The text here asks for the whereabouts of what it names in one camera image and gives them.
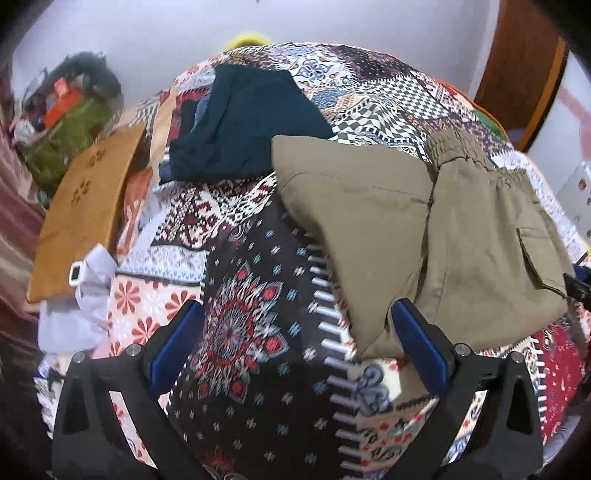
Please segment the patchwork patterned bedspread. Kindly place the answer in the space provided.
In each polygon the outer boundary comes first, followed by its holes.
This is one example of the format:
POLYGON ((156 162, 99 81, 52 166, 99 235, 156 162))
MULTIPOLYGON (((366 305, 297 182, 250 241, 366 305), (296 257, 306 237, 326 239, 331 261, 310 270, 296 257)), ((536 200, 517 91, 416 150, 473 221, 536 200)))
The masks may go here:
MULTIPOLYGON (((221 64, 285 70, 346 145, 419 159, 448 129, 475 137, 499 168, 522 169, 572 266, 585 242, 534 162, 442 81, 397 57, 348 45, 243 47, 178 75, 150 125, 157 185, 127 225, 131 248, 111 282, 108 337, 51 373, 57 479, 139 479, 154 465, 124 402, 124 353, 143 346, 188 301, 204 327, 158 404, 203 479, 388 479, 439 398, 405 351, 363 359, 322 243, 290 216, 276 172, 214 183, 160 181, 170 142, 204 114, 221 64)), ((476 391, 438 479, 541 479, 569 441, 559 431, 583 374, 590 312, 567 310, 512 344, 477 350, 476 391)))

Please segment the brown wooden door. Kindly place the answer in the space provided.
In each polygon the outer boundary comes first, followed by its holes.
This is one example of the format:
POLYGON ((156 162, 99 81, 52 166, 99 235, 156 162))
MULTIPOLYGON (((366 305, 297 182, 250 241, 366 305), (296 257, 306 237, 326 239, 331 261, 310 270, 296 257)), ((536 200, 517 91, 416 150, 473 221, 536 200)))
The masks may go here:
POLYGON ((529 150, 562 80, 569 48, 535 1, 501 1, 475 102, 498 120, 514 147, 529 150))

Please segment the white cloth with tag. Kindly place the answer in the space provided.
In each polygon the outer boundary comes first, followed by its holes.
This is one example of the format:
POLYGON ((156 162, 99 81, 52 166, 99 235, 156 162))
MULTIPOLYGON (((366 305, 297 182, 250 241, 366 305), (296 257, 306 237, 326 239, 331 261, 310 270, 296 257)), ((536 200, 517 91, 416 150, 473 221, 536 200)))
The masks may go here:
POLYGON ((38 345, 46 354, 93 350, 107 338, 107 310, 117 264, 96 244, 83 260, 71 264, 68 284, 72 296, 40 304, 38 345))

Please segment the orange box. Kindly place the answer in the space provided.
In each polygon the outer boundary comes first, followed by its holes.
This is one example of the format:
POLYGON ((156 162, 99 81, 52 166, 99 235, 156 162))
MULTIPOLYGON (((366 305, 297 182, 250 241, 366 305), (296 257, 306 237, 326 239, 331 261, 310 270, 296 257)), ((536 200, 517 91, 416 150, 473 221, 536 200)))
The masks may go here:
POLYGON ((83 93, 80 90, 72 90, 63 98, 59 98, 47 110, 43 118, 43 123, 47 129, 51 129, 60 118, 76 106, 83 98, 83 93))

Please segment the grey plush pillow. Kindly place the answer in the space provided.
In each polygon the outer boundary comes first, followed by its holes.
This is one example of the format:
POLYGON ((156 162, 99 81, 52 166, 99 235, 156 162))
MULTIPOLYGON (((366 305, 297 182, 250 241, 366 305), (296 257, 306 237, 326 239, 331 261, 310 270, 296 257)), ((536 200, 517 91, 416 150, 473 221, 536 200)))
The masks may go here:
POLYGON ((67 56, 48 76, 50 87, 64 78, 70 82, 79 80, 81 90, 103 98, 116 98, 121 94, 121 85, 114 72, 107 66, 103 56, 83 51, 67 56))

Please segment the striped red beige curtain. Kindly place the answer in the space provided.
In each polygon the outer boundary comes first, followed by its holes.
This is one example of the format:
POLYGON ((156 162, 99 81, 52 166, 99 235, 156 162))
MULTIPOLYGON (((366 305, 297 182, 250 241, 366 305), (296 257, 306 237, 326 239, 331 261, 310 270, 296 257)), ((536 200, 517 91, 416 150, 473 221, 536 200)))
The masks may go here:
POLYGON ((37 346, 38 307, 26 299, 37 240, 45 216, 38 189, 12 140, 11 66, 1 68, 1 334, 37 346))

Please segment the dark navy folded garment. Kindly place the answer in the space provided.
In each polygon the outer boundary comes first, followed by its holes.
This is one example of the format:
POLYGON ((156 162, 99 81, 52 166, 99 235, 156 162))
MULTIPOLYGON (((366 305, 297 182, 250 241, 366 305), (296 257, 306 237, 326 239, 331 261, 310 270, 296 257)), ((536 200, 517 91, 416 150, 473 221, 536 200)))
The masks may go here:
POLYGON ((218 65, 204 114, 170 142, 169 157, 158 167, 160 181, 214 183, 269 174, 277 135, 329 139, 334 132, 290 72, 218 65))

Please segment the khaki pants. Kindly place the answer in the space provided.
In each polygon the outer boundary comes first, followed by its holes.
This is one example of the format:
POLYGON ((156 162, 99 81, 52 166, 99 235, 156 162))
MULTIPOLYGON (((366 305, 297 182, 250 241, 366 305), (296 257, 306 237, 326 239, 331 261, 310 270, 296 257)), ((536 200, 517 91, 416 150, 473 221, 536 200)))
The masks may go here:
POLYGON ((496 167, 463 130, 432 135, 427 151, 271 143, 277 192, 327 250, 363 359, 403 355, 389 311, 402 298, 477 350, 519 341, 567 310, 573 266, 528 174, 496 167))

